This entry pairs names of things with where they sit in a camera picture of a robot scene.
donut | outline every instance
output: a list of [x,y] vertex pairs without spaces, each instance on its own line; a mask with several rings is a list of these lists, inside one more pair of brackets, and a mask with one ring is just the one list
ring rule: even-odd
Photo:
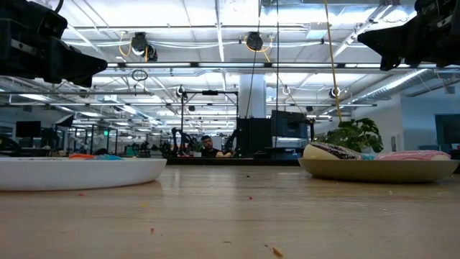
[[354,152],[346,147],[337,145],[312,142],[308,144],[303,151],[303,158],[305,159],[324,159],[324,160],[337,160],[337,159],[355,159],[361,160],[361,154]]
[[375,160],[450,160],[448,153],[436,150],[397,151],[378,155]]

table surface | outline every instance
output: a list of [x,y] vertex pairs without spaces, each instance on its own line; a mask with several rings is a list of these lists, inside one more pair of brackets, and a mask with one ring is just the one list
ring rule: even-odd
[[0,258],[460,258],[460,177],[336,182],[296,167],[167,166],[157,182],[0,192]]

chocolate donut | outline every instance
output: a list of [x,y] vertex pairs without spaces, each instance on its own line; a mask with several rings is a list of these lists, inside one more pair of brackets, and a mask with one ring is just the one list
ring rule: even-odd
[[354,152],[346,147],[337,145],[312,142],[305,147],[303,151],[303,158],[305,159],[355,159],[361,160],[361,154]]

green leaves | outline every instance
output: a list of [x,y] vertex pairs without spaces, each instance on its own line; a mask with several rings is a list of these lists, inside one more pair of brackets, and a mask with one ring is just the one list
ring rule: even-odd
[[319,137],[318,141],[347,147],[359,153],[366,147],[371,147],[376,153],[383,150],[379,128],[369,118],[341,122],[338,129]]

black rope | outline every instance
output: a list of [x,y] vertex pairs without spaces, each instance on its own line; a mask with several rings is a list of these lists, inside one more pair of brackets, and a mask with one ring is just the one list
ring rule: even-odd
[[[276,16],[277,16],[277,57],[276,57],[276,111],[278,112],[278,90],[280,87],[280,18],[278,15],[279,8],[278,8],[278,0],[276,0]],[[275,118],[275,147],[278,144],[278,116]]]
[[[260,31],[260,14],[262,12],[262,0],[259,1],[259,24],[257,25],[257,34],[259,34],[259,31]],[[246,116],[245,118],[247,119],[247,115],[249,113],[249,105],[251,104],[251,95],[252,95],[252,82],[254,80],[254,71],[255,71],[255,68],[256,68],[256,56],[257,56],[257,51],[254,51],[254,61],[252,62],[253,65],[252,65],[252,74],[251,74],[251,86],[249,87],[249,98],[248,98],[248,101],[247,101],[247,109],[246,109]]]
[[59,0],[59,4],[57,4],[57,7],[55,9],[55,12],[58,13],[61,8],[63,7],[63,4],[64,4],[64,0]]

